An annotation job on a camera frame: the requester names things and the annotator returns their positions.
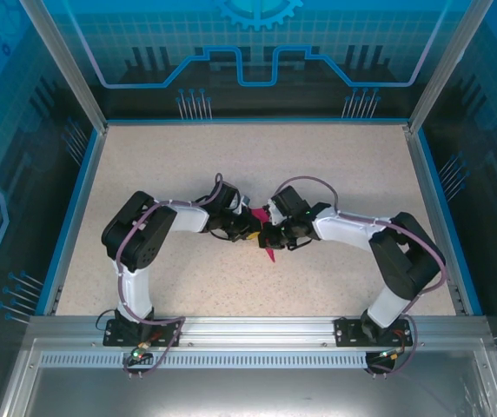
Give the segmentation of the thin aluminium crossbar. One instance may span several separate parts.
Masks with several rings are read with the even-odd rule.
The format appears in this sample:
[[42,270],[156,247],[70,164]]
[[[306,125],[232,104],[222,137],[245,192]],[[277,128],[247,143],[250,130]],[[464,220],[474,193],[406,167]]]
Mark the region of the thin aluminium crossbar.
[[183,119],[109,119],[108,126],[202,126],[202,125],[266,125],[266,124],[356,124],[403,125],[407,118],[339,118],[339,117],[276,117],[276,118],[215,118],[202,120]]

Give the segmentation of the pink paper sheet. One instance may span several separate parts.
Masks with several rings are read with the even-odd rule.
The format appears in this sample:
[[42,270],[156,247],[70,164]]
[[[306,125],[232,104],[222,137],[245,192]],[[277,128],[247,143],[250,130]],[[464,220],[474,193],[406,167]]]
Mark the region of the pink paper sheet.
[[[261,224],[264,224],[265,222],[269,221],[269,215],[267,211],[264,208],[253,208],[252,209],[252,215],[258,219]],[[268,254],[269,259],[272,262],[275,262],[275,253],[274,250],[271,248],[266,248],[266,253]]]

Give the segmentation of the metal tray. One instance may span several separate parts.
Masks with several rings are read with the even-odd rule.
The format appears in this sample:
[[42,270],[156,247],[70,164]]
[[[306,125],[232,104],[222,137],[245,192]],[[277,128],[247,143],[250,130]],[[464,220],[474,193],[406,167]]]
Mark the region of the metal tray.
[[45,368],[18,355],[0,417],[497,417],[497,354],[419,350],[405,368]]

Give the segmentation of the blue table edge strip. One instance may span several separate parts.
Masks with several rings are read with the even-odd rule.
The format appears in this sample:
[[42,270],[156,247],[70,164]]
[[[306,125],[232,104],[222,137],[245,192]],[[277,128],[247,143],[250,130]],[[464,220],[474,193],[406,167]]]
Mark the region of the blue table edge strip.
[[106,135],[93,130],[56,241],[34,316],[52,315],[69,270],[76,239],[103,151]]
[[408,148],[435,242],[445,256],[447,285],[456,313],[481,316],[484,311],[454,226],[432,151],[422,130],[410,136]]

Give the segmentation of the aluminium frame post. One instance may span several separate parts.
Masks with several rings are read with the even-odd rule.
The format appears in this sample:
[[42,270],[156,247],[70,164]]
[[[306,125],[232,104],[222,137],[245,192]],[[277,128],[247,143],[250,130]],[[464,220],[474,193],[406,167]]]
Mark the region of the aluminium frame post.
[[106,118],[43,1],[19,0],[19,3],[23,6],[93,128],[105,136],[108,128]]
[[451,40],[449,41],[434,73],[423,90],[421,97],[414,107],[408,126],[404,129],[409,141],[412,136],[418,136],[418,131],[426,121],[441,92],[461,61],[468,45],[480,27],[484,17],[494,0],[471,0]]

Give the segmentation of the aluminium mounting rail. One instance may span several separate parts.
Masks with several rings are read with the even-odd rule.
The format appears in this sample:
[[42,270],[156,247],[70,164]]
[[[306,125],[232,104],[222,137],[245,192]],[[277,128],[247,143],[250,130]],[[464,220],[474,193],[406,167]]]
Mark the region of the aluminium mounting rail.
[[[31,319],[26,348],[99,348],[103,333],[93,316]],[[481,316],[418,316],[415,345],[426,350],[474,349],[492,345],[487,319]],[[194,317],[182,327],[179,347],[198,350],[289,350],[334,348],[341,332],[332,317]]]

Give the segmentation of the blue gear print panel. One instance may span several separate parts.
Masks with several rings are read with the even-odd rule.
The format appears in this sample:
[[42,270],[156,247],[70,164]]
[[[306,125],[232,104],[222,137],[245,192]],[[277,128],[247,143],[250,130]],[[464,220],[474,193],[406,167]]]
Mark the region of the blue gear print panel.
[[403,119],[471,0],[43,0],[113,120]]

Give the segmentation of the blue circuit print panel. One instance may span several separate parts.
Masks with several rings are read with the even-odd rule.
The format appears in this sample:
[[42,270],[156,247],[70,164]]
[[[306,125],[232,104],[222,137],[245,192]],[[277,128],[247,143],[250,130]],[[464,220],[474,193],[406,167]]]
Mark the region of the blue circuit print panel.
[[95,134],[20,0],[0,0],[0,401]]
[[422,126],[465,290],[497,347],[497,0]]

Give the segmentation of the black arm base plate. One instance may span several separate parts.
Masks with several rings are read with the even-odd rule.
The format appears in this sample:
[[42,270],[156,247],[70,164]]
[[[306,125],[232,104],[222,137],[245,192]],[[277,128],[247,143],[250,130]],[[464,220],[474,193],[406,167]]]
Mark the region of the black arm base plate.
[[388,328],[372,321],[341,317],[333,321],[335,344],[338,348],[412,347],[410,322],[396,320]]
[[103,345],[105,347],[132,348],[137,347],[142,342],[148,342],[151,347],[165,348],[178,328],[178,323],[149,326],[112,319],[106,323]]

